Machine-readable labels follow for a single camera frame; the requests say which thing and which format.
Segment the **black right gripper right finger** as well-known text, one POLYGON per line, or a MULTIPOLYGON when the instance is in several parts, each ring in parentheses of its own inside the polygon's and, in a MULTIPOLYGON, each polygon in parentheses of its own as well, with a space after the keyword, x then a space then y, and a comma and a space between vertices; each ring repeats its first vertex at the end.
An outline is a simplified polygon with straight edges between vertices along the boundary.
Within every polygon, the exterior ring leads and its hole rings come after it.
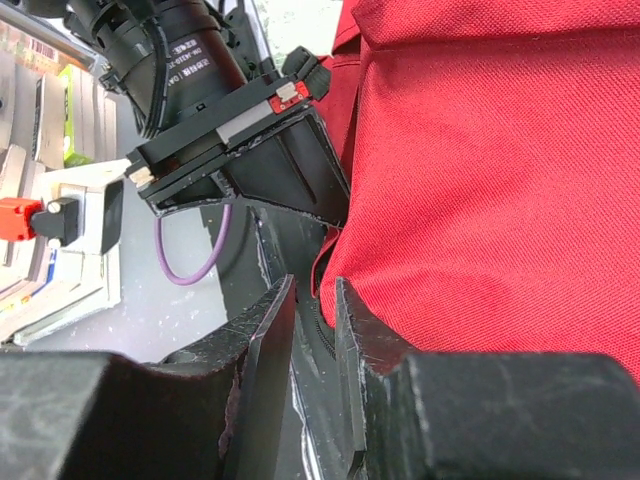
POLYGON ((435 353, 345 279, 335 347, 350 479, 635 479, 639 390, 613 359, 435 353))

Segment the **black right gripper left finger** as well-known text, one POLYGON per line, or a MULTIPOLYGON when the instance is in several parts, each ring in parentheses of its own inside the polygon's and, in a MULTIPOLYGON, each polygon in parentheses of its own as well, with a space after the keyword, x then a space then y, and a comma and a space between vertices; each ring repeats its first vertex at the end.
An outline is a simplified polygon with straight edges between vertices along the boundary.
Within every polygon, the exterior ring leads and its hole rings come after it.
POLYGON ((209 335, 156 364, 4 352, 2 477, 219 479, 209 335))

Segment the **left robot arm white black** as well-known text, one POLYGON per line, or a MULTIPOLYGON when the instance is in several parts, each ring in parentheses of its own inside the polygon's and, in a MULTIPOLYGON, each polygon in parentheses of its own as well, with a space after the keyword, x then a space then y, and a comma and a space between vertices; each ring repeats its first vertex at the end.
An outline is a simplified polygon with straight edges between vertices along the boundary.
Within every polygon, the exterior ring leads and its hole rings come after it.
POLYGON ((103 55, 105 88, 127 96, 143 143, 127 177, 159 217, 256 203, 334 227, 349 188, 315 104, 329 71, 304 48, 260 54, 242 9, 202 1, 72 1, 66 27, 103 55))

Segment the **red backpack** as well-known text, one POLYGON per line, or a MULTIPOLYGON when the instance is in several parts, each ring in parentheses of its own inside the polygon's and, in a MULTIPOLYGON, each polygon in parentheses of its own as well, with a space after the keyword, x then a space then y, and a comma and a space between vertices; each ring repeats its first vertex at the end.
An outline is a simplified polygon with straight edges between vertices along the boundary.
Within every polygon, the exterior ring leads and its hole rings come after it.
POLYGON ((416 347, 639 371, 639 5, 347 1, 319 108, 351 184, 314 266, 416 347))

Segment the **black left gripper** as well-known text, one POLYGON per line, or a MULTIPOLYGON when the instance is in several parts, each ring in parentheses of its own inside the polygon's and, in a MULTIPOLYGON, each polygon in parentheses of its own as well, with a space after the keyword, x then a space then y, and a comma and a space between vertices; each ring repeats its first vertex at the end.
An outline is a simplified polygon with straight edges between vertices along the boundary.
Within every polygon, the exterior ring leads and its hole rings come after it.
POLYGON ((306 85, 254 80, 128 155, 127 178, 164 217, 209 204, 269 205, 341 227, 349 187, 306 85))

